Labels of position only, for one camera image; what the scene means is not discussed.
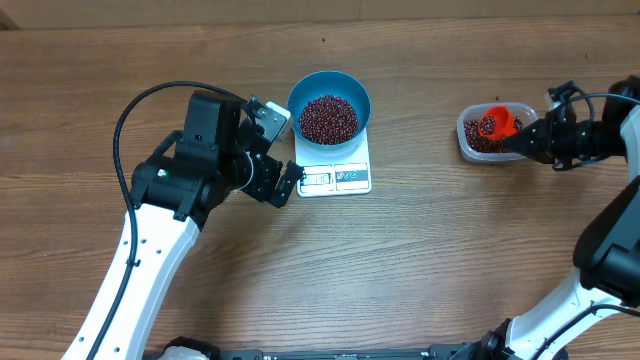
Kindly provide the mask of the red measuring scoop blue handle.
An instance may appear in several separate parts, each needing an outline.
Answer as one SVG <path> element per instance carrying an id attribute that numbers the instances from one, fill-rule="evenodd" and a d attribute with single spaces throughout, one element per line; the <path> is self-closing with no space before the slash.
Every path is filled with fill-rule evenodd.
<path id="1" fill-rule="evenodd" d="M 515 117 L 505 106 L 495 106 L 484 113 L 478 122 L 479 134 L 490 141 L 501 141 L 515 135 Z"/>

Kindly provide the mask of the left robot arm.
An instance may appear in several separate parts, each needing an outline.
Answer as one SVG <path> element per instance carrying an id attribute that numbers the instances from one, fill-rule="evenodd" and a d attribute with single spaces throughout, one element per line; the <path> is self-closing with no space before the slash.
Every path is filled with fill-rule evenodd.
<path id="1" fill-rule="evenodd" d="M 291 113 L 198 90 L 183 130 L 134 170 L 114 258 L 67 359 L 140 359 L 169 285 L 210 212 L 234 191 L 284 206 L 303 171 L 268 156 Z"/>

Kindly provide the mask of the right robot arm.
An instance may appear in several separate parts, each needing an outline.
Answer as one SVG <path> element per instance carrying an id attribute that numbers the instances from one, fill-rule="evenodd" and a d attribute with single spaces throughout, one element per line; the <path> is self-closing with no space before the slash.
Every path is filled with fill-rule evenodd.
<path id="1" fill-rule="evenodd" d="M 602 94 L 602 117 L 580 121 L 574 103 L 596 94 L 574 82 L 549 89 L 544 117 L 521 129 L 497 121 L 503 148 L 558 172 L 621 156 L 626 187 L 585 228 L 563 282 L 528 312 L 505 320 L 481 340 L 431 349 L 433 359 L 565 359 L 567 345 L 599 321 L 639 314 L 639 78 L 631 75 Z"/>

